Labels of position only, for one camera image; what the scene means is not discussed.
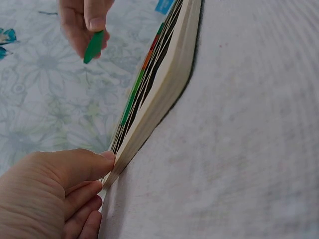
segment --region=light blue flower pattern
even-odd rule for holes
[[[61,33],[59,17],[44,14],[57,12],[55,1],[0,1],[0,59],[6,56],[0,61],[0,175],[33,151],[108,149],[164,19],[156,4],[115,1],[108,47],[84,65]]]

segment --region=blue flower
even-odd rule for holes
[[[0,45],[6,45],[15,41],[16,35],[12,28],[6,31],[3,28],[0,28]]]
[[[0,47],[0,61],[6,57],[7,55],[10,55],[11,53],[5,50],[3,47]]]

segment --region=finger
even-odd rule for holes
[[[106,23],[105,0],[84,0],[84,19],[89,31],[102,31]]]
[[[98,58],[100,58],[100,56],[101,56],[101,53],[97,54],[94,58],[98,59]]]
[[[101,190],[102,183],[99,181],[94,181],[70,193],[64,200],[64,219],[68,220]]]
[[[52,172],[52,179],[64,189],[104,177],[113,169],[115,160],[110,151],[95,154],[86,149],[74,149],[45,154],[39,163],[46,164]]]
[[[69,195],[70,193],[72,193],[73,191],[85,186],[85,185],[88,185],[89,183],[91,183],[90,181],[89,182],[83,182],[83,183],[79,183],[78,185],[74,186],[74,187],[71,187],[71,188],[68,188],[65,190],[65,196]]]
[[[102,214],[98,211],[93,211],[89,215],[83,230],[79,236],[79,239],[92,238],[95,239],[98,237],[100,223],[102,219]]]
[[[76,214],[66,221],[62,238],[78,238],[89,215],[102,206],[102,199],[99,196],[92,198]]]

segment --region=page marker tab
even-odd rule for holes
[[[159,0],[155,11],[158,11],[164,15],[167,14],[168,10],[170,9],[170,6],[173,4],[174,0]]]

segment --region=book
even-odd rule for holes
[[[192,67],[201,0],[175,0],[137,75],[109,150],[108,188],[133,159],[182,93]]]

